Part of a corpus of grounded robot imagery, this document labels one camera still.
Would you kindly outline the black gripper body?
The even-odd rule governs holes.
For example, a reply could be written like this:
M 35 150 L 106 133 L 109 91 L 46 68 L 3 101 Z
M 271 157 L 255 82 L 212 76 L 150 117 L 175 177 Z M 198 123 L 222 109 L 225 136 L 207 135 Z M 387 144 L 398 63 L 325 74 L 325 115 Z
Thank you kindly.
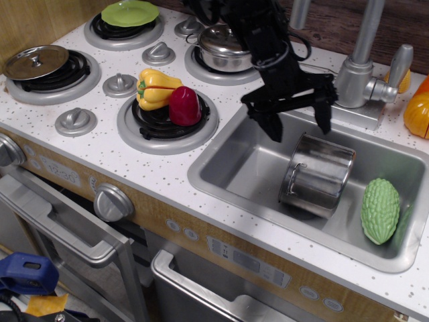
M 260 74 L 263 86 L 241 98 L 250 115 L 313 107 L 317 99 L 328 99 L 332 104 L 337 100 L 331 73 L 305 72 L 296 60 L 259 60 L 254 68 Z

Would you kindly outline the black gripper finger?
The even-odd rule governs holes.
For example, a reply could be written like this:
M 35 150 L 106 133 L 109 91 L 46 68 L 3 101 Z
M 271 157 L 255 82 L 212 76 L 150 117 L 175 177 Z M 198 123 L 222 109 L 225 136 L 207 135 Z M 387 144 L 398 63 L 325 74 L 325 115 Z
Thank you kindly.
M 271 140 L 282 141 L 283 126 L 278 114 L 254 113 L 251 118 L 259 124 Z
M 331 131 L 332 103 L 328 99 L 317 99 L 313 104 L 314 116 L 323 134 Z

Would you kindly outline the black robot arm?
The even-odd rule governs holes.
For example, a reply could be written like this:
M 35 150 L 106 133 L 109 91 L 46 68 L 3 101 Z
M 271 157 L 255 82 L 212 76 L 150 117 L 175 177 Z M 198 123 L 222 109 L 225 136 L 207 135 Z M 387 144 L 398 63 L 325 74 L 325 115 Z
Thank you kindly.
M 244 95 L 248 116 L 275 142 L 283 126 L 279 114 L 311 106 L 318 127 L 331 130 L 331 106 L 338 99 L 332 74 L 312 74 L 299 66 L 288 18 L 277 1 L 184 1 L 205 25 L 225 22 L 259 72 L 263 86 Z

